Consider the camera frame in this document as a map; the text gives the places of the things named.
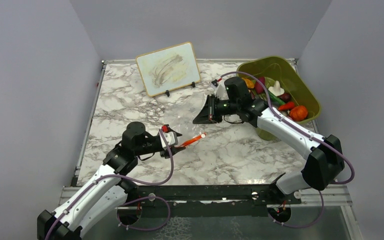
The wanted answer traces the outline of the clear zip bag orange zipper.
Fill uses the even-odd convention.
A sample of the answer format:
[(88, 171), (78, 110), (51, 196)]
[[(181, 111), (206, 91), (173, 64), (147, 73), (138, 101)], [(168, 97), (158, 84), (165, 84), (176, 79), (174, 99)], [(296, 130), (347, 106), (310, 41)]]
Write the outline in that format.
[(167, 120), (171, 129), (182, 134), (182, 136), (177, 137), (177, 147), (188, 147), (207, 136), (202, 127), (193, 124), (194, 118), (193, 115), (186, 114), (175, 115)]

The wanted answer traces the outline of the magenta toy beet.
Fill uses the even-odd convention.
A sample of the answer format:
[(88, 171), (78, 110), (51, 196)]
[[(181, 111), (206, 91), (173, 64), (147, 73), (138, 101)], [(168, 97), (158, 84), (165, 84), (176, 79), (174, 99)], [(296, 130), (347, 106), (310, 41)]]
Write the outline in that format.
[(264, 76), (259, 77), (258, 81), (255, 82), (254, 90), (258, 95), (265, 92), (265, 86), (266, 86), (265, 83), (266, 83), (266, 78)]

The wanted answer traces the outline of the white toy mushroom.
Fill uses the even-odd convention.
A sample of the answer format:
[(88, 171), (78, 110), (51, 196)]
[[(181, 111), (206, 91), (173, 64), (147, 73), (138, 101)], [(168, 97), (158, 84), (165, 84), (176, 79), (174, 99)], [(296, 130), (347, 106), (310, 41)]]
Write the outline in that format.
[(282, 95), (285, 93), (285, 90), (281, 87), (281, 84), (279, 81), (275, 81), (273, 86), (270, 86), (268, 90), (275, 95), (276, 97)]

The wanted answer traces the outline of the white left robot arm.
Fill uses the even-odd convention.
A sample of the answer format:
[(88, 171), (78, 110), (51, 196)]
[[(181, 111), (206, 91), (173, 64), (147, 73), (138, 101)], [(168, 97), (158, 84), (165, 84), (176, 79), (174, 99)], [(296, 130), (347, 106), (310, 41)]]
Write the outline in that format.
[(44, 210), (37, 217), (39, 240), (81, 240), (111, 210), (132, 205), (137, 200), (137, 184), (159, 186), (167, 182), (146, 182), (128, 177), (140, 156), (160, 153), (174, 164), (173, 156), (181, 133), (163, 125), (157, 135), (146, 131), (142, 122), (127, 125), (121, 141), (106, 155), (102, 165), (71, 198), (53, 211)]

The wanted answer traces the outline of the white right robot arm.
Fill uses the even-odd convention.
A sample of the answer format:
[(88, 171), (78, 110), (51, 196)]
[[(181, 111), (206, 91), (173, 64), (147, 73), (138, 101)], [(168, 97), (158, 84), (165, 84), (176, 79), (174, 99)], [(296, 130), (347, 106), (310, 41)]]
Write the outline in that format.
[(228, 98), (222, 100), (215, 94), (208, 95), (193, 124), (216, 124), (226, 115), (237, 115), (241, 121), (270, 132), (306, 160), (303, 169), (284, 173), (269, 185), (268, 196), (272, 202), (280, 204), (289, 194), (303, 189), (322, 191), (345, 168), (337, 137), (323, 137), (307, 130), (268, 106), (263, 99), (253, 99), (246, 82), (238, 76), (225, 80), (224, 86)]

